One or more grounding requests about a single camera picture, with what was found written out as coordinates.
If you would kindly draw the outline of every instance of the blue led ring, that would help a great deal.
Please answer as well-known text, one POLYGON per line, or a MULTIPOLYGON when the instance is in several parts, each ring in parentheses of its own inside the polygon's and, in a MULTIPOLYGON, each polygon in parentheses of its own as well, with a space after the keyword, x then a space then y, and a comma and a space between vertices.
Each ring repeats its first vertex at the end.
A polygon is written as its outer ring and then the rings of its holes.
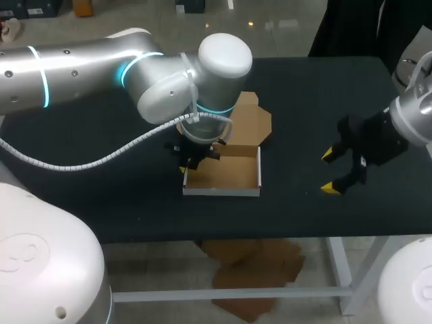
POLYGON ((121 74, 121 85, 124 87, 124 78, 126 77, 126 74, 127 74, 128 71, 130 70, 130 68, 131 68, 131 67, 132 67, 136 62, 139 62, 139 61, 141 61, 142 59, 145 59, 145 58, 150 57, 150 56, 155 56, 155 55, 163 56, 163 53, 160 53, 160 52, 150 52, 150 53, 145 53, 145 54, 142 54, 142 55, 140 55, 140 56, 137 56, 133 61, 131 61, 131 62, 128 64, 128 66, 125 67, 125 69, 123 70, 123 73, 121 74))
POLYGON ((49 89, 48 89, 48 81, 47 81, 47 76, 45 74, 45 71, 43 69, 43 64, 42 64, 42 59, 39 56, 38 52, 36 51, 36 49, 34 49, 33 46, 27 46, 33 53, 34 58, 36 59, 36 62, 38 64, 38 68, 39 68, 39 72, 40 72, 40 76, 42 77, 42 83, 43 83, 43 90, 45 93, 45 104, 44 104, 44 108, 47 108, 49 105, 49 89))
POLYGON ((216 111, 216 110, 210 110, 210 109, 204 108, 203 106, 199 105, 198 103, 196 104, 196 106, 199 109, 201 109, 202 111, 205 111, 206 113, 214 113, 215 115, 221 115, 222 113, 229 113, 232 109, 234 109, 234 106, 232 106, 231 108, 229 108, 227 110, 216 111))

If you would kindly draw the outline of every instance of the floor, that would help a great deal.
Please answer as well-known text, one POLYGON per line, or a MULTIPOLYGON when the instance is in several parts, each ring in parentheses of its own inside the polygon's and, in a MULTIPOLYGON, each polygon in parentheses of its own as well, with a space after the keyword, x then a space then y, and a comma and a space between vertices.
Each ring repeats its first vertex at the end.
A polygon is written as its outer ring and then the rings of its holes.
POLYGON ((26 20, 15 42, 1 47, 64 43, 145 28, 166 53, 198 48, 206 35, 228 32, 248 43, 255 57, 307 55, 326 0, 207 0, 204 14, 177 14, 175 0, 93 0, 95 17, 75 18, 67 4, 55 19, 26 20))
MULTIPOLYGON (((81 19, 65 5, 58 18, 24 21, 20 37, 0 44, 0 49, 94 39, 141 27, 152 32, 166 53, 194 50, 206 35, 228 32, 246 41, 255 57, 307 56, 327 0, 233 2, 234 10, 229 10, 226 0, 207 0, 206 14, 185 16, 176 13, 174 0, 94 0, 96 16, 81 19)), ((422 30, 404 56, 418 59, 427 50, 432 50, 432 34, 422 30)), ((372 239, 345 239, 354 272, 372 239)), ((401 245, 413 239, 403 237, 401 245)), ((296 284, 333 284, 324 240, 295 241, 306 255, 296 284)), ((112 244, 103 250, 115 292, 210 288, 218 268, 191 242, 112 244)), ((116 312, 120 324, 244 323, 209 301, 119 304, 116 312)), ((278 300, 275 309, 258 320, 270 323, 381 324, 381 320, 371 296, 355 317, 341 317, 334 298, 278 300)))
MULTIPOLYGON (((400 237, 401 247, 416 236, 400 237)), ((321 238, 291 239, 306 256, 296 286, 334 285, 325 241, 321 238)), ((345 238, 352 273, 365 257, 373 238, 345 238)), ((187 290, 211 288, 218 262, 208 259, 192 242, 104 245, 109 279, 114 292, 187 290)), ((245 323, 210 301, 147 302, 117 304, 119 324, 137 323, 245 323)), ((375 302, 369 297, 354 317, 342 317, 335 298, 279 299, 276 307, 261 316, 258 324, 382 324, 375 302)))

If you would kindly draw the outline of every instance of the open cardboard box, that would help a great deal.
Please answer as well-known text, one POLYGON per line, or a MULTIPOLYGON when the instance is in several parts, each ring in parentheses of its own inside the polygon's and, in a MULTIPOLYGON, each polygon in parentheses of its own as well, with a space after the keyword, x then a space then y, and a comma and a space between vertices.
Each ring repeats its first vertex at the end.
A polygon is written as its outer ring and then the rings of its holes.
POLYGON ((183 195, 253 196, 261 191, 260 144, 271 133, 271 114, 258 106, 254 92, 242 92, 231 119, 227 145, 214 144, 220 161, 203 160, 198 170, 184 172, 183 195))

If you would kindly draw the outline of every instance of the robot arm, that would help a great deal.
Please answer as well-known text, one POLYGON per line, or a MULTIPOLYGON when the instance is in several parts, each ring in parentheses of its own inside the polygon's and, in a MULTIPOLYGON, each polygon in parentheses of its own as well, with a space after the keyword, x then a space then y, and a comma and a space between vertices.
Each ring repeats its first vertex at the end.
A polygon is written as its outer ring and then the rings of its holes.
POLYGON ((329 194, 345 194, 356 183, 365 184, 367 167, 383 165, 408 150, 410 144, 432 142, 432 76, 416 82, 422 65, 432 57, 426 54, 416 66, 406 92, 390 106, 370 118, 347 115, 337 123, 340 139, 323 155, 333 163, 352 151, 352 169, 321 189, 329 194))
POLYGON ((138 28, 83 43, 12 49, 0 56, 0 115, 125 88, 151 124, 210 114, 181 122, 192 143, 185 146, 193 146, 188 154, 205 156, 225 130, 251 67, 250 49, 229 34, 208 36, 198 53, 172 56, 138 28))

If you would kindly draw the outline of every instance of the black tablecloth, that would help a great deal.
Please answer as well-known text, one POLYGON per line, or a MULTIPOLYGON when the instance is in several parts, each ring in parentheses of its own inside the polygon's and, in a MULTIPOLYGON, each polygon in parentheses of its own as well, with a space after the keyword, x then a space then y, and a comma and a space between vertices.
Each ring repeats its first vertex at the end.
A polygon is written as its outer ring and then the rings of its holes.
MULTIPOLYGON (((163 148, 174 129, 79 173, 37 169, 4 151, 0 159, 35 195, 86 222, 102 243, 432 233, 432 161, 425 148, 371 167, 366 186, 346 196, 320 191, 351 164, 350 155, 330 166, 320 160, 338 139, 337 121, 347 113, 370 116, 397 96, 379 60, 258 59, 245 90, 255 91, 273 115, 260 198, 183 197, 182 174, 163 148)), ((7 116, 1 135, 27 155, 73 165, 150 128, 119 91, 7 116)))

